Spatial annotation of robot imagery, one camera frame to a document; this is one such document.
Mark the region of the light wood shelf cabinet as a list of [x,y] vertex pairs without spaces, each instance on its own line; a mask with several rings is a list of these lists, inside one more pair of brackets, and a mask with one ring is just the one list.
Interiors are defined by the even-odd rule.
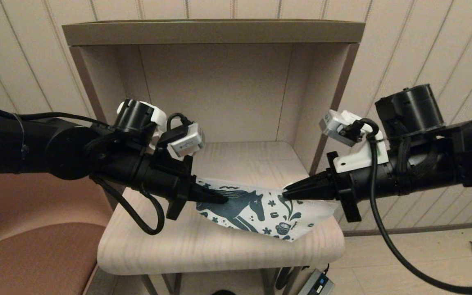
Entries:
[[[109,20],[62,26],[98,119],[125,99],[182,112],[206,133],[200,177],[281,189],[316,172],[326,138],[320,119],[338,108],[365,23],[316,19]],[[251,271],[268,283],[280,267],[331,263],[345,250],[333,216],[294,242],[226,229],[188,203],[149,236],[124,209],[113,213],[99,266],[135,277],[150,295],[186,294],[182,276],[228,282]]]

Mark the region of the brown baseboard strip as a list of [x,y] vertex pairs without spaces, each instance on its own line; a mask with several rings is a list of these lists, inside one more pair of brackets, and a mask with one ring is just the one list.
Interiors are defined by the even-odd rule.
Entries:
[[[427,227],[410,227],[410,228],[387,229],[386,232],[390,235],[393,235],[393,234],[427,233],[427,232],[434,232],[434,231],[460,230],[460,229],[470,229],[470,228],[472,228],[472,223],[455,224],[455,225],[427,226]],[[380,232],[379,232],[378,229],[374,229],[374,230],[344,230],[343,235],[345,237],[376,236],[376,235],[380,235]]]

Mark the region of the white pouch with horse print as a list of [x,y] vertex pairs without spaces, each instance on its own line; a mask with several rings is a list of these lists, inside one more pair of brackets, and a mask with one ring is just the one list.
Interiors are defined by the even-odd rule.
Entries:
[[333,217],[338,207],[336,201],[289,200],[279,189],[219,179],[198,179],[197,183],[228,198],[223,204],[197,203],[195,209],[200,215],[219,226],[289,242]]

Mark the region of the grey power adapter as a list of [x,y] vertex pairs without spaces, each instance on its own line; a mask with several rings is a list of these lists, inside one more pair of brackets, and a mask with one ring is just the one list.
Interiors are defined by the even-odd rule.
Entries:
[[315,269],[296,295],[331,295],[334,289],[335,284],[326,273]]

